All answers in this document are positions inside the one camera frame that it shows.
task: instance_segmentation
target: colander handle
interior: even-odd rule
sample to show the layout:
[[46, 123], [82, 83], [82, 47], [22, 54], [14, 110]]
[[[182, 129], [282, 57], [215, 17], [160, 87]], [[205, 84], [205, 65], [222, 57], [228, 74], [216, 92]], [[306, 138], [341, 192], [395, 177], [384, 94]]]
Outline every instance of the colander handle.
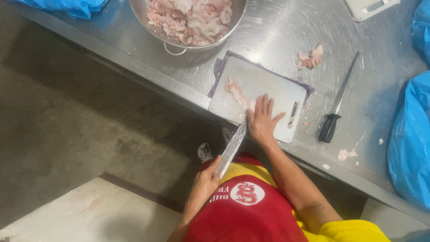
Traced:
[[167, 51], [167, 53], [169, 53], [169, 54], [171, 54], [171, 55], [174, 55], [174, 56], [182, 55], [183, 53], [185, 53], [185, 51], [187, 51], [187, 49], [185, 49], [185, 48], [184, 48], [184, 50], [183, 50], [182, 52], [177, 53], [177, 54], [173, 54], [172, 52], [170, 52], [170, 51], [167, 49], [166, 43], [164, 42], [163, 44], [164, 44], [164, 49]]

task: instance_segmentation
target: cutting board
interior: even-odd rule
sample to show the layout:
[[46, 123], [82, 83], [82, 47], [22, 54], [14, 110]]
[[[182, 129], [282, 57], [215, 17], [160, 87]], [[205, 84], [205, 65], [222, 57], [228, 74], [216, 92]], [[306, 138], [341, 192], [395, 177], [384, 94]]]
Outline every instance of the cutting board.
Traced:
[[[237, 124], [240, 124], [246, 115], [233, 95], [224, 89], [228, 82], [227, 76], [231, 76], [238, 83], [242, 93], [250, 100], [256, 100], [265, 93], [269, 94], [269, 98], [275, 99], [272, 118], [282, 112], [287, 115], [278, 122], [273, 135], [279, 141], [290, 143], [303, 109], [306, 89], [239, 58], [228, 58], [209, 104], [209, 111]], [[290, 123], [295, 105], [295, 115]]]
[[400, 0], [345, 0], [345, 2], [354, 16], [354, 21], [363, 22], [394, 4], [400, 3]]

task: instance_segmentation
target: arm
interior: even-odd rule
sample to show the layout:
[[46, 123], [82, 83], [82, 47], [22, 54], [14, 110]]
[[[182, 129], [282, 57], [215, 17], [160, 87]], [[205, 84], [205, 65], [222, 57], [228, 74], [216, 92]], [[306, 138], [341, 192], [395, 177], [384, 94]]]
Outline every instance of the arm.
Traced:
[[305, 173], [278, 146], [273, 137], [277, 122], [285, 116], [282, 113], [273, 120], [273, 99], [267, 103], [267, 94], [257, 99], [255, 113], [248, 109], [249, 131], [251, 136], [266, 152], [273, 167], [279, 190], [294, 207], [309, 232], [318, 234], [327, 222], [340, 221], [329, 202]]
[[213, 177], [212, 173], [218, 167], [220, 161], [221, 156], [219, 155], [206, 170], [197, 173], [193, 187], [191, 188], [190, 197], [187, 203], [185, 203], [181, 221], [176, 225], [167, 242], [179, 242], [184, 239], [190, 222], [218, 189], [220, 181], [219, 173], [215, 173]]

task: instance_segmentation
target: white circle logo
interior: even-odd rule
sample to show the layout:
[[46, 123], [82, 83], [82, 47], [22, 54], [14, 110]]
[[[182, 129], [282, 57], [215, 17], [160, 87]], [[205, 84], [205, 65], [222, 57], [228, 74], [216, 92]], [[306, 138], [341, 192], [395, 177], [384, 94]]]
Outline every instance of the white circle logo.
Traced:
[[257, 204], [264, 198], [264, 190], [252, 182], [241, 182], [233, 187], [230, 197], [243, 205]]

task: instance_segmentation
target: right hand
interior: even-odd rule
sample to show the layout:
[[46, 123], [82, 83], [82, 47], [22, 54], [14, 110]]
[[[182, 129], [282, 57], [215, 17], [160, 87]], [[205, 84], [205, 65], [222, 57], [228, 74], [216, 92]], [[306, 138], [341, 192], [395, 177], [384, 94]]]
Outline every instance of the right hand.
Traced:
[[258, 97], [255, 103], [255, 113], [248, 109], [246, 116], [248, 117], [249, 132], [262, 147], [276, 145], [276, 139], [273, 137], [273, 131], [280, 119], [285, 116], [285, 112], [279, 114], [272, 119], [272, 109], [274, 99], [271, 98], [267, 103], [268, 94]]

